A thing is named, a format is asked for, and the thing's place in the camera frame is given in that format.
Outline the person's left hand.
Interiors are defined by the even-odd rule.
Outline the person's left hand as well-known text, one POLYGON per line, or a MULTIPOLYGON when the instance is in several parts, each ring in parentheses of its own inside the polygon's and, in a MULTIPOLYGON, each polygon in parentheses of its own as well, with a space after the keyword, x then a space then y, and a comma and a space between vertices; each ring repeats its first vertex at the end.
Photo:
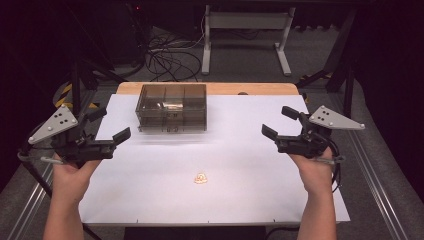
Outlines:
POLYGON ((52 201, 63 206, 78 204, 100 163, 100 160, 88 161, 81 168, 71 164, 54 164, 52 201))

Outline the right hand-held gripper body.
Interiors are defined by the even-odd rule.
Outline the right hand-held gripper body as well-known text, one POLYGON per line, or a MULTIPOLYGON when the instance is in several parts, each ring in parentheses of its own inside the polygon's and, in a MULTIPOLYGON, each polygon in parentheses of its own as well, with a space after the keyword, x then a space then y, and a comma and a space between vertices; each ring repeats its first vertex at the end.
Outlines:
POLYGON ((298 136, 279 135, 274 140, 280 153, 301 155, 308 159, 321 156, 330 148, 338 158, 337 145, 331 139, 334 129, 364 130, 365 125, 345 117, 326 106, 320 106, 314 113, 299 112, 297 119, 301 126, 298 136))

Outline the white table sheet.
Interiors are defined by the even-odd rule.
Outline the white table sheet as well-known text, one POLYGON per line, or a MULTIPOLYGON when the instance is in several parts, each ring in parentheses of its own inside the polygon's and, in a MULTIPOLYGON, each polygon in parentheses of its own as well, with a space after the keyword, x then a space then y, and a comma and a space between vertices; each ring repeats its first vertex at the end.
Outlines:
POLYGON ((98 138, 129 127, 131 137, 103 161, 80 204, 92 225, 271 225, 300 221, 307 194, 298 169, 262 125, 297 135, 283 106, 306 108, 299 95, 215 95, 207 130, 146 134, 138 129, 137 96, 111 97, 98 138), (198 173, 208 182, 195 184, 198 173))

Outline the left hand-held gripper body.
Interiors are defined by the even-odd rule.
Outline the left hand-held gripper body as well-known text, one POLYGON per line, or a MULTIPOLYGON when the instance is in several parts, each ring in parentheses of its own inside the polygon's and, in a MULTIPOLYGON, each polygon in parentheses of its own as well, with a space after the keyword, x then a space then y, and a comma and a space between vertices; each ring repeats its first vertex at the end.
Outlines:
POLYGON ((28 143, 50 139, 51 147, 63 163, 83 165, 86 161, 111 159, 115 151, 113 140, 96 140, 85 133, 89 122, 85 115, 75 117, 65 105, 59 107, 33 134, 28 143))

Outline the clear brown drawer box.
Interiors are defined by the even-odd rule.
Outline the clear brown drawer box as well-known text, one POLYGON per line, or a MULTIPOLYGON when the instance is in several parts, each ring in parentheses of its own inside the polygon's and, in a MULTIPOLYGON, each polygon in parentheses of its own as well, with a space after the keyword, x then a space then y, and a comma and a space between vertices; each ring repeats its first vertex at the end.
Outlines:
POLYGON ((141 88, 135 112, 140 132, 206 131, 206 85, 146 84, 141 88))

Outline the person's right hand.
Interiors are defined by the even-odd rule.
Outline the person's right hand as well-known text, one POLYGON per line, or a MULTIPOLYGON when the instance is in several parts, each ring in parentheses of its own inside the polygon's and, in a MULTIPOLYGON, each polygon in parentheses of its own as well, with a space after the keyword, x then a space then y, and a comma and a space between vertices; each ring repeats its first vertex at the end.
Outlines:
POLYGON ((329 164, 295 154, 290 154, 290 158, 297 166, 304 188, 309 194, 332 193, 332 167, 329 164))

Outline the white metal desk frame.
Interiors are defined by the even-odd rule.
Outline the white metal desk frame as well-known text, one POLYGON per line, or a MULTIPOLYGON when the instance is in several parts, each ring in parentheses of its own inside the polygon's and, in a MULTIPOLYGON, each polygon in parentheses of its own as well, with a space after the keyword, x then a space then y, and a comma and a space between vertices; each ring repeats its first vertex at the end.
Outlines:
POLYGON ((208 75, 211 61, 211 33, 212 29, 255 29, 255 30, 282 30, 282 37, 274 44, 281 69, 285 76, 292 74, 286 54, 285 45, 295 16, 295 8, 289 8, 281 13, 242 13, 242 12, 217 12, 211 6, 205 7, 202 23, 204 48, 201 73, 208 75))

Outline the aluminium rail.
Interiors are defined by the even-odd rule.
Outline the aluminium rail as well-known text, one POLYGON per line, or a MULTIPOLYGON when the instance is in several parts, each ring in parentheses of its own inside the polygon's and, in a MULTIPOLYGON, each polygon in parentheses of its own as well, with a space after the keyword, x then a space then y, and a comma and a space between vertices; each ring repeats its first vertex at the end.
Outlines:
POLYGON ((43 200, 47 196, 46 191, 39 182, 36 182, 30 192, 28 200, 25 202, 23 210, 18 215, 7 240, 23 240, 29 229, 31 222, 36 216, 43 200))
POLYGON ((370 158, 360 142, 358 135, 354 131, 348 132, 349 142, 353 148, 357 163, 367 182, 376 205, 383 217, 383 220, 390 232, 393 240, 410 240, 407 236, 400 219, 395 212, 394 206, 390 201, 386 190, 384 189, 376 171, 374 170, 370 158))

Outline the dark computer case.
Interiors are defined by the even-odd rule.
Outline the dark computer case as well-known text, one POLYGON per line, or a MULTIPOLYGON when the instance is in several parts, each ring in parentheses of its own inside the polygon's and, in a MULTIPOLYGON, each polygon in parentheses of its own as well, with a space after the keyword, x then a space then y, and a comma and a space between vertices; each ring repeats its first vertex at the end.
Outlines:
POLYGON ((145 31, 140 11, 134 4, 112 3, 110 55, 116 65, 144 65, 146 53, 145 31))

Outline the black tripod stand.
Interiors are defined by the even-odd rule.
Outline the black tripod stand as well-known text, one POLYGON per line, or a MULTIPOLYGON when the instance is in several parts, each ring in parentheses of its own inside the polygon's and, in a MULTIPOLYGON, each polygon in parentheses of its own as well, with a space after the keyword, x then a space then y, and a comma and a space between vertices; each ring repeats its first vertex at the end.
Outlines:
POLYGON ((72 112, 83 115, 89 108, 101 79, 118 84, 125 79, 112 72, 113 66, 101 53, 71 50, 67 53, 71 63, 72 112))

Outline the yellow black hazard tape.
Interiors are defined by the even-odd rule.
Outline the yellow black hazard tape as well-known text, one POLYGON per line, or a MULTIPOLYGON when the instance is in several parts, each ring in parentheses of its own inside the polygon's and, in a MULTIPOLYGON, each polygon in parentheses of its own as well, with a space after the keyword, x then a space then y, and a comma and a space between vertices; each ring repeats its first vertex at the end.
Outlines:
MULTIPOLYGON (((80 86, 80 100, 88 100, 88 108, 95 109, 99 108, 100 104, 93 100, 95 95, 94 91, 88 90, 84 85, 80 86)), ((53 98, 53 104, 56 108, 61 107, 62 105, 67 106, 69 109, 73 108, 73 99, 72 99, 72 84, 67 82, 63 84, 56 92, 56 95, 53 98)))

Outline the black metal stand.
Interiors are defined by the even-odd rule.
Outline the black metal stand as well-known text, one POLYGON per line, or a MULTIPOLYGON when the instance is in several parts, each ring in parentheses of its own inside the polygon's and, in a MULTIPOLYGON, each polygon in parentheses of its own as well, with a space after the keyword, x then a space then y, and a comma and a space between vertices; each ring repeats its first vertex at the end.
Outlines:
POLYGON ((296 87, 302 89, 330 74, 331 77, 326 83, 325 89, 328 93, 336 93, 340 90, 342 85, 345 85, 342 110, 343 114, 347 117, 351 117, 354 74, 351 67, 352 60, 350 52, 346 49, 346 44, 348 43, 356 13, 356 9, 349 11, 324 68, 311 76, 306 76, 303 80, 296 83, 296 87))

